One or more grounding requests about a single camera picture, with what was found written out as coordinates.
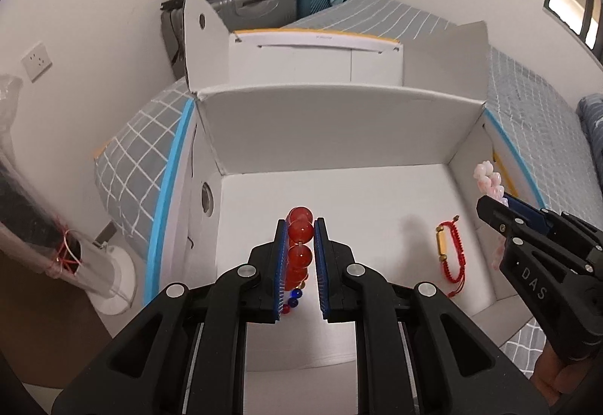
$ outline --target yellow strip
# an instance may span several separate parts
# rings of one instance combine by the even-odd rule
[[[391,39],[389,37],[379,37],[378,35],[373,34],[357,34],[355,32],[344,32],[344,31],[327,31],[321,29],[298,29],[298,28],[290,28],[290,29],[248,29],[242,31],[234,31],[234,34],[255,34],[257,32],[314,32],[315,34],[335,34],[335,35],[350,35],[353,37],[367,37],[369,39],[377,39],[379,41],[387,41],[390,43],[400,44],[398,40]]]
[[[513,181],[511,180],[511,177],[509,176],[509,172],[507,172],[507,169],[502,164],[502,161],[500,160],[500,157],[496,154],[496,151],[492,152],[492,159],[494,160],[496,165],[498,165],[498,167],[500,168],[500,173],[504,180],[505,187],[508,187],[507,192],[510,193],[513,197],[519,197],[517,188],[513,184]]]

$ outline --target red cord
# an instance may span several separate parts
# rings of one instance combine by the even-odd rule
[[[452,237],[452,242],[454,243],[454,247],[456,249],[456,255],[458,257],[459,264],[458,276],[454,278],[450,273],[450,268],[448,267],[448,260],[445,259],[442,261],[444,275],[447,280],[452,284],[458,284],[456,290],[448,294],[448,297],[455,297],[462,291],[463,287],[465,286],[465,265],[467,262],[465,261],[465,252],[462,249],[461,237],[458,234],[458,229],[456,228],[455,224],[457,220],[458,218],[454,219],[453,221],[444,221],[439,224],[440,226],[446,226],[450,230],[450,236]]]

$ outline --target white cardboard box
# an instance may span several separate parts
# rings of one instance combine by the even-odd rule
[[[484,129],[485,24],[397,48],[322,42],[260,45],[229,35],[204,0],[186,0],[186,64],[197,101],[182,136],[159,289],[214,282],[305,205],[324,217],[331,239],[390,282],[428,280],[448,292],[435,227],[459,214],[467,283],[454,301],[504,342],[530,315],[490,267],[474,212],[474,166],[496,145],[505,151]],[[211,215],[201,204],[204,183]],[[322,320],[314,263],[310,270],[298,308],[276,325],[248,327],[247,413],[323,413],[332,392],[346,401],[329,413],[355,413],[354,325]],[[285,389],[287,378],[304,387],[275,403],[266,393]]]

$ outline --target round hole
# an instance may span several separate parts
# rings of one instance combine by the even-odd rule
[[[206,213],[207,216],[213,214],[213,194],[212,189],[209,188],[207,182],[204,182],[203,187],[201,188],[201,206],[203,207],[203,212]]]

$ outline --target electrical outlet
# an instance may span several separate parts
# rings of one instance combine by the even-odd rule
[[[31,81],[35,81],[43,72],[52,66],[52,61],[46,51],[46,46],[38,43],[21,60]]]

